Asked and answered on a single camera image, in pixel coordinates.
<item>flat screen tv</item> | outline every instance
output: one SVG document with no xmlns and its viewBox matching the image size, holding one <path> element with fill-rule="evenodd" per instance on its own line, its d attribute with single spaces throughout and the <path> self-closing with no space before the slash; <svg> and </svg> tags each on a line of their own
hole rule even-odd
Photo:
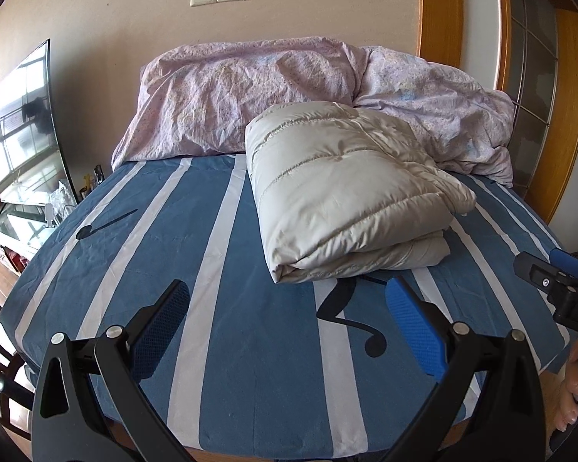
<svg viewBox="0 0 578 462">
<path fill-rule="evenodd" d="M 59 181 L 74 192 L 54 128 L 47 40 L 0 84 L 0 199 L 42 206 Z"/>
</svg>

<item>blue striped bed sheet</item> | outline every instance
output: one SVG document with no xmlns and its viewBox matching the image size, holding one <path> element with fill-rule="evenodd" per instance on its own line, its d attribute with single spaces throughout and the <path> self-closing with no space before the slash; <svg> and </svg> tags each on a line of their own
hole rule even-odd
<svg viewBox="0 0 578 462">
<path fill-rule="evenodd" d="M 546 257 L 556 239 L 512 191 L 456 177 L 478 206 L 444 232 L 450 256 L 401 274 L 450 320 L 487 335 L 523 329 L 543 370 L 565 355 L 570 335 L 553 322 L 543 293 L 515 277 L 512 262 L 523 250 Z M 75 238 L 83 225 L 127 213 Z M 316 318 L 335 280 L 273 284 L 244 155 L 121 166 L 32 259 L 0 320 L 38 368 L 53 333 L 88 338 L 124 325 L 176 278 L 192 293 L 187 317 L 140 385 L 185 446 L 287 459 L 381 450 L 435 384 L 390 316 L 382 285 L 359 279 L 339 315 L 386 336 L 386 352 L 371 358 L 369 334 Z M 105 414 L 119 419 L 100 379 L 94 385 Z M 481 386 L 478 376 L 458 420 L 470 415 Z"/>
</svg>

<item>crumpled duvet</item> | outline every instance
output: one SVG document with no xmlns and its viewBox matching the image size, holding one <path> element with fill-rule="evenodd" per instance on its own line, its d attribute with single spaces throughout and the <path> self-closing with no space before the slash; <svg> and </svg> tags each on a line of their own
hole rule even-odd
<svg viewBox="0 0 578 462">
<path fill-rule="evenodd" d="M 279 104 L 247 127 L 247 169 L 275 283 L 432 266 L 475 206 L 404 121 L 339 103 Z"/>
<path fill-rule="evenodd" d="M 380 110 L 407 122 L 440 168 L 512 184 L 506 94 L 454 67 L 320 37 L 184 45 L 157 57 L 142 72 L 137 113 L 112 167 L 244 152 L 257 115 L 304 101 Z"/>
</svg>

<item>black music note print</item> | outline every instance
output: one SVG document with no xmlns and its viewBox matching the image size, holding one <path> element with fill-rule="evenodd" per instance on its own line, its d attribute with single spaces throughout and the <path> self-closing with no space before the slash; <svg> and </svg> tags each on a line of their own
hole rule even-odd
<svg viewBox="0 0 578 462">
<path fill-rule="evenodd" d="M 96 229 L 92 229 L 92 225 L 83 226 L 83 228 L 81 228 L 79 231 L 77 231 L 77 234 L 75 235 L 75 237 L 77 239 L 84 239 L 84 238 L 87 238 L 88 236 L 92 236 L 94 233 L 100 231 L 101 229 L 105 229 L 107 226 L 110 226 L 111 224 L 115 224 L 119 220 L 125 219 L 126 217 L 130 216 L 131 214 L 134 214 L 135 212 L 137 212 L 136 208 L 134 210 L 131 210 L 130 212 L 125 213 L 122 216 L 119 216 L 117 219 L 110 220 L 107 224 L 103 224 L 102 226 L 99 226 Z"/>
<path fill-rule="evenodd" d="M 338 323 L 339 325 L 352 326 L 353 328 L 358 328 L 372 334 L 365 342 L 364 350 L 371 358 L 377 358 L 381 356 L 388 347 L 385 336 L 372 326 L 359 323 L 358 321 L 337 318 L 340 311 L 347 307 L 347 304 L 349 304 L 349 301 L 353 297 L 356 283 L 355 278 L 341 278 L 337 280 L 336 286 L 319 306 L 317 317 L 320 320 Z"/>
</svg>

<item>silver screw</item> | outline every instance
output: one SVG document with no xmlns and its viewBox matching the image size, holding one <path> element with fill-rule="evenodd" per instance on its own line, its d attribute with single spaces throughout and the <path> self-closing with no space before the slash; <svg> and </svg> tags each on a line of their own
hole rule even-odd
<svg viewBox="0 0 578 462">
<path fill-rule="evenodd" d="M 524 332 L 520 330 L 512 330 L 512 339 L 518 342 L 524 341 Z"/>
<path fill-rule="evenodd" d="M 52 335 L 52 344 L 60 344 L 64 340 L 64 334 L 62 332 L 54 333 Z"/>
<path fill-rule="evenodd" d="M 452 325 L 452 330 L 454 330 L 454 333 L 458 335 L 467 335 L 469 333 L 470 328 L 469 325 L 467 325 L 466 323 L 463 323 L 462 321 L 457 321 Z"/>
<path fill-rule="evenodd" d="M 115 339 L 122 335 L 122 327 L 119 325 L 110 326 L 105 332 L 110 339 Z"/>
</svg>

